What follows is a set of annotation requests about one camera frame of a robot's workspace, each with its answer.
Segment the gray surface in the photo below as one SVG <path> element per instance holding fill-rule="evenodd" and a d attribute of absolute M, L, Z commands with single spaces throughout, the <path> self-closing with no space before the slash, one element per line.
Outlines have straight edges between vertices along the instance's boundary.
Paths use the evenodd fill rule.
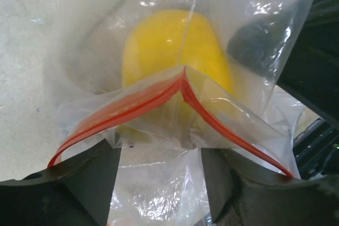
<path fill-rule="evenodd" d="M 60 2 L 0 0 L 0 180 L 44 169 L 57 149 L 42 67 Z"/>

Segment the yellow fruit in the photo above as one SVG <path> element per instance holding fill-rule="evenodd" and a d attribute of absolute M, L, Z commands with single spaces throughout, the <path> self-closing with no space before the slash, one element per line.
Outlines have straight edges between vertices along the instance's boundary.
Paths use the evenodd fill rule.
<path fill-rule="evenodd" d="M 158 71 L 189 65 L 233 93 L 228 62 L 209 21 L 199 13 L 165 10 L 143 20 L 126 41 L 122 84 Z"/>

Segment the ziplock bag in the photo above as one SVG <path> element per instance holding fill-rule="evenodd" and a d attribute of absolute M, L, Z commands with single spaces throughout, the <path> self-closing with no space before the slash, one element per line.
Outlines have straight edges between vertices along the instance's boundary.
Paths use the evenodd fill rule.
<path fill-rule="evenodd" d="M 291 151 L 271 149 L 289 139 L 258 116 L 311 2 L 280 23 L 295 1 L 67 0 L 45 69 L 63 139 L 50 166 L 66 149 L 105 137 L 114 147 L 240 146 L 291 176 Z M 260 59 L 248 66 L 270 63 L 258 74 L 227 46 L 239 28 L 266 15 L 274 19 L 260 29 L 272 35 L 274 50 L 258 44 Z"/>

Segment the transparent bag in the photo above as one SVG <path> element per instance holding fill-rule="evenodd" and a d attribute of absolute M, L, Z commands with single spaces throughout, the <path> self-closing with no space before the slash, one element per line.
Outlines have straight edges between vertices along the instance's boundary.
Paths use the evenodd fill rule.
<path fill-rule="evenodd" d="M 297 176 L 290 136 L 261 119 L 311 4 L 296 1 L 67 0 L 44 71 L 62 140 L 49 166 L 106 138 L 136 150 L 234 148 Z M 239 64 L 229 41 L 269 15 L 274 50 L 258 44 Z M 252 72 L 252 61 L 265 68 Z"/>

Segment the red zipper seal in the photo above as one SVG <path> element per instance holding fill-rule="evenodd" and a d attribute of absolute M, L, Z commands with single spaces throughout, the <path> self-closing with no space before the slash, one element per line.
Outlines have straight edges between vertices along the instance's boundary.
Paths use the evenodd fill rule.
<path fill-rule="evenodd" d="M 154 83 L 138 92 L 129 94 L 106 105 L 82 120 L 67 140 L 61 144 L 56 154 L 48 163 L 48 168 L 60 162 L 62 152 L 72 145 L 108 128 L 142 116 L 163 105 L 178 92 L 181 92 L 187 104 L 189 104 L 212 128 L 226 139 L 273 165 L 285 175 L 293 177 L 293 174 L 279 162 L 237 136 L 200 104 L 187 78 L 186 67 L 184 67 L 184 70 L 180 74 L 167 80 Z"/>

